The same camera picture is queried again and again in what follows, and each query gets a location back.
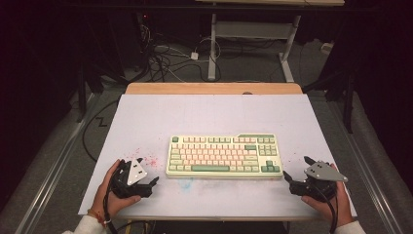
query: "keyboard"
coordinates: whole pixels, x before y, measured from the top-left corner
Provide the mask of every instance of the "keyboard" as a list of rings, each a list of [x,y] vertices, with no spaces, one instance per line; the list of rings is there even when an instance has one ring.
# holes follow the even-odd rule
[[[171,136],[167,176],[281,178],[276,136]]]

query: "wrist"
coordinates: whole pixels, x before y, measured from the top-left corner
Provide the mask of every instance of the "wrist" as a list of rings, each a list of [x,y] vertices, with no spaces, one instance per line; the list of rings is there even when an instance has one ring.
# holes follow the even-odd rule
[[[106,221],[104,219],[104,214],[101,212],[96,212],[93,209],[88,209],[88,216],[92,216],[97,219],[97,222],[100,223],[103,228],[106,228]]]
[[[355,220],[351,216],[343,217],[343,218],[339,217],[339,220],[337,221],[337,227],[344,226],[354,221]]]

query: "white sleeve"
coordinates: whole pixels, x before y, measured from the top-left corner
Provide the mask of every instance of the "white sleeve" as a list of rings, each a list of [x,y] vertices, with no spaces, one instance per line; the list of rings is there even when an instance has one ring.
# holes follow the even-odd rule
[[[337,227],[334,234],[365,234],[365,232],[360,223],[354,221],[341,227]]]
[[[63,234],[106,234],[106,229],[103,228],[95,217],[84,215],[80,220],[74,232],[65,231]]]

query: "space bar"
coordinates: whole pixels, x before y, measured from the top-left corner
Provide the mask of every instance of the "space bar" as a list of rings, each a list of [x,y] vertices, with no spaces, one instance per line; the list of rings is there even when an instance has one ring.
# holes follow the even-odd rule
[[[194,165],[192,166],[193,172],[229,172],[229,166],[201,166]]]

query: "human hand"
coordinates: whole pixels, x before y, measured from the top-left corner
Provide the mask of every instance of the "human hand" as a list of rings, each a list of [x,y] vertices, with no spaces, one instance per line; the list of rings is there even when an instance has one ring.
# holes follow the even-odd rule
[[[337,170],[335,165],[331,164],[331,167]],[[352,213],[350,210],[350,200],[349,196],[347,195],[346,189],[344,187],[344,183],[342,181],[337,181],[337,203],[336,199],[332,198],[330,200],[331,205],[334,208],[334,212],[336,211],[337,204],[338,204],[338,220],[337,220],[337,227],[348,224],[353,222]],[[319,202],[312,197],[309,196],[302,196],[301,200],[307,203],[310,207],[314,208],[316,211],[320,212],[322,217],[327,221],[331,222],[333,217],[331,213],[331,209],[328,207],[327,203]]]
[[[97,213],[100,217],[104,217],[104,209],[103,209],[103,199],[106,195],[106,190],[108,188],[108,184],[110,182],[110,178],[113,173],[118,168],[120,160],[118,159],[112,167],[107,171],[106,176],[103,179],[102,184],[96,191],[94,195],[94,203],[92,204],[91,210]],[[121,209],[128,207],[132,204],[137,203],[140,201],[140,196],[131,196],[129,198],[120,199],[118,198],[113,192],[109,193],[108,201],[107,201],[107,211],[109,212],[110,216],[115,216]]]

